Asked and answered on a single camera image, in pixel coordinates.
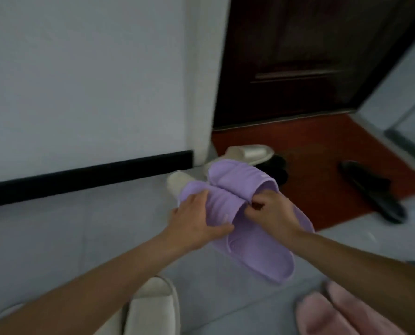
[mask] right hand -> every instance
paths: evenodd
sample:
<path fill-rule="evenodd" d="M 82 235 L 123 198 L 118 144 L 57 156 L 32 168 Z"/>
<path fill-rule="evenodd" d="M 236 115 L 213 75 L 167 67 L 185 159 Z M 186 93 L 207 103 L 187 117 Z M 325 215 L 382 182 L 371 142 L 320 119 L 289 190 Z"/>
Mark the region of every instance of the right hand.
<path fill-rule="evenodd" d="M 247 218 L 259 224 L 268 234 L 289 247 L 304 230 L 294 214 L 293 203 L 272 190 L 264 190 L 253 196 L 253 206 L 245 209 Z"/>

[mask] pink slipper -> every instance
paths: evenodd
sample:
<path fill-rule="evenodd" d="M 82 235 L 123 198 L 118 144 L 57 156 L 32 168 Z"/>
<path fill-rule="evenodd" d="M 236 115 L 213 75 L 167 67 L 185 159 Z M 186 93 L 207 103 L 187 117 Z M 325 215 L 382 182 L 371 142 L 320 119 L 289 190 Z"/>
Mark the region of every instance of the pink slipper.
<path fill-rule="evenodd" d="M 336 282 L 327 290 L 336 307 L 361 335 L 405 335 L 399 327 L 357 299 Z"/>
<path fill-rule="evenodd" d="M 301 335 L 358 335 L 332 304 L 318 292 L 306 296 L 296 307 Z"/>

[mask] white tile floor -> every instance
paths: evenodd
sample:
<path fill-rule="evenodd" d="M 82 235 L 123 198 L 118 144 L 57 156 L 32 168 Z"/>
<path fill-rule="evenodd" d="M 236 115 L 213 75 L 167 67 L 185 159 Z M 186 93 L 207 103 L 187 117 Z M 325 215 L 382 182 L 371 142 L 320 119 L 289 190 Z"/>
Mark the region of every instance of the white tile floor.
<path fill-rule="evenodd" d="M 415 168 L 414 160 L 396 152 Z M 200 168 L 189 173 L 202 175 Z M 166 175 L 159 175 L 0 207 L 0 312 L 161 231 L 176 204 L 165 180 Z M 405 225 L 390 225 L 370 214 L 321 234 L 367 251 L 415 259 L 415 197 L 405 205 L 410 214 Z M 177 287 L 187 334 L 297 334 L 294 303 L 324 280 L 296 258 L 294 278 L 275 286 L 210 246 L 178 260 L 163 274 Z"/>

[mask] doormat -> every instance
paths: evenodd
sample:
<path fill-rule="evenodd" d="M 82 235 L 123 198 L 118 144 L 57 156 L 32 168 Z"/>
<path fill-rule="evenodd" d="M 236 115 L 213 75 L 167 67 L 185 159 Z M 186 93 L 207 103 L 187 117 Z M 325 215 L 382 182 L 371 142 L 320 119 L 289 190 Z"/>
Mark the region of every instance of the doormat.
<path fill-rule="evenodd" d="M 415 171 L 347 114 L 302 118 L 212 133 L 218 155 L 230 146 L 262 144 L 287 160 L 280 189 L 320 231 L 373 211 L 338 170 L 358 161 L 392 180 L 397 198 L 415 195 Z"/>

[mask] door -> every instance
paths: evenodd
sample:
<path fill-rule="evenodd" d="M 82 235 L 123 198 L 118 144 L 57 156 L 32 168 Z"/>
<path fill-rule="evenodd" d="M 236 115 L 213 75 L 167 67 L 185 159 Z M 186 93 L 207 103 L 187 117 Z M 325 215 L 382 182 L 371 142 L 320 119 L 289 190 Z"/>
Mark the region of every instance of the door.
<path fill-rule="evenodd" d="M 232 0 L 214 127 L 349 108 L 415 0 Z"/>

